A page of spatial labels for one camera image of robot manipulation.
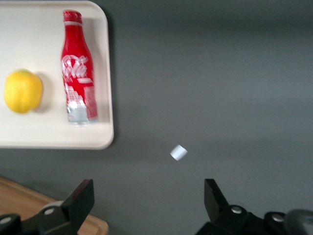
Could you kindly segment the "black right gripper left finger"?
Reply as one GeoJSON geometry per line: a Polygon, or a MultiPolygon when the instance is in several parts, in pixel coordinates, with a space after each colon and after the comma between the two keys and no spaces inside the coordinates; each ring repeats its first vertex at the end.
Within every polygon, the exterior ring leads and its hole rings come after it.
{"type": "Polygon", "coordinates": [[[40,235],[76,235],[94,205],[93,180],[83,180],[59,204],[44,207],[38,213],[40,235]]]}

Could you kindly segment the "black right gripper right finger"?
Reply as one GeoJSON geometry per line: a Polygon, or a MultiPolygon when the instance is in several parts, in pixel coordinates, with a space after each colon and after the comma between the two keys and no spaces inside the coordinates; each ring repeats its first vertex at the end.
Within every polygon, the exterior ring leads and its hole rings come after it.
{"type": "Polygon", "coordinates": [[[204,181],[204,205],[209,222],[198,235],[264,235],[263,220],[241,206],[230,205],[214,179],[204,181]]]}

